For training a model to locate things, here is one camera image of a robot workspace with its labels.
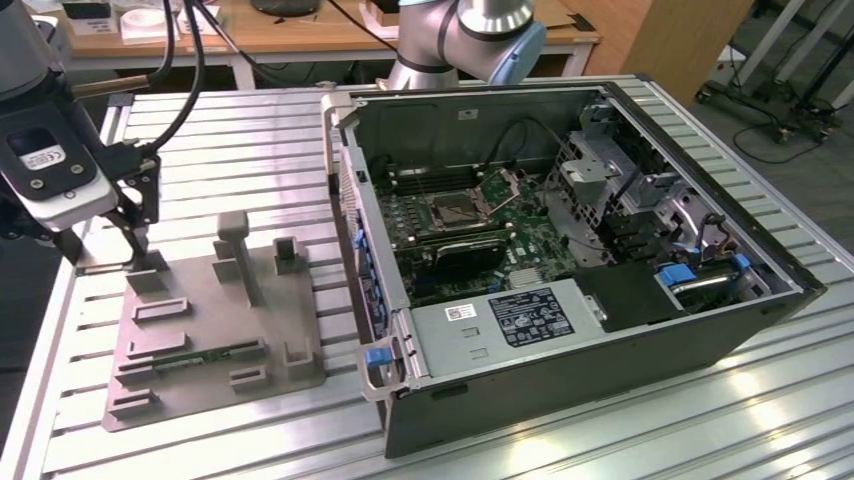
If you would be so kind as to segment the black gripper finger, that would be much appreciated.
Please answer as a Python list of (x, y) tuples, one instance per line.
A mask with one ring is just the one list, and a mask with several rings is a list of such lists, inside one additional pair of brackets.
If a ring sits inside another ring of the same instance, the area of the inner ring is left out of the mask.
[(104, 174), (117, 194), (116, 207), (104, 218), (119, 228), (131, 247), (127, 270), (137, 270), (145, 263), (148, 228), (159, 222), (160, 158), (157, 155), (113, 155), (104, 161)]
[(1, 239), (20, 240), (28, 237), (51, 244), (63, 254), (72, 265), (76, 264), (83, 243), (72, 229), (61, 231), (44, 227), (24, 209), (12, 188), (1, 185)]

